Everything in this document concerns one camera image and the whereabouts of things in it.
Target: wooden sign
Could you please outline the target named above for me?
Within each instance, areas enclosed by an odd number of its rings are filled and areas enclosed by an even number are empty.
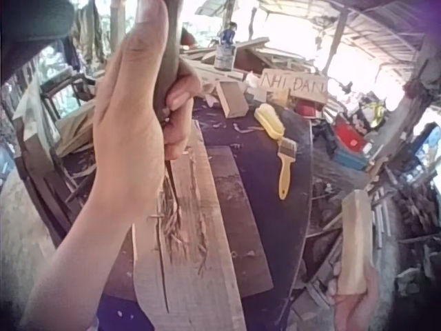
[[[328,101],[328,78],[306,72],[264,69],[260,87],[268,91],[289,90],[292,97],[323,104]]]

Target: paint can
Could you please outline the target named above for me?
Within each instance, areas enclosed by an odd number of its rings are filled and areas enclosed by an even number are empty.
[[[216,57],[214,58],[214,68],[222,71],[232,71],[234,60],[236,59],[236,46],[218,45]]]

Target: paintbrush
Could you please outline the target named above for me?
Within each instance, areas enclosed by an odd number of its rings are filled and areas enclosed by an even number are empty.
[[[291,182],[291,163],[296,161],[297,143],[288,138],[282,138],[278,145],[278,157],[282,160],[282,170],[278,182],[278,196],[285,200]]]

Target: brush bristles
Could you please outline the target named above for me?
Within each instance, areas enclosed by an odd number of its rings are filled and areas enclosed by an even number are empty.
[[[295,157],[297,152],[296,142],[288,138],[283,138],[280,141],[280,145],[278,146],[278,152],[281,154],[289,155],[291,157]]]

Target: human hand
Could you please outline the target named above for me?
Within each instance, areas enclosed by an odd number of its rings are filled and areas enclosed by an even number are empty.
[[[170,120],[164,127],[165,159],[179,158],[187,145],[192,128],[193,98],[201,90],[196,72],[184,60],[179,61],[178,78],[167,93]]]
[[[341,263],[334,268],[334,275],[341,271]],[[365,266],[367,291],[364,294],[337,295],[337,282],[329,284],[329,294],[334,298],[336,331],[366,331],[376,310],[379,299],[378,273],[371,266]]]
[[[123,215],[129,224],[148,216],[163,183],[163,131],[153,94],[167,31],[164,2],[139,1],[134,29],[109,62],[96,96],[97,169],[89,199],[111,214]],[[176,105],[179,119],[179,110],[187,104]]]

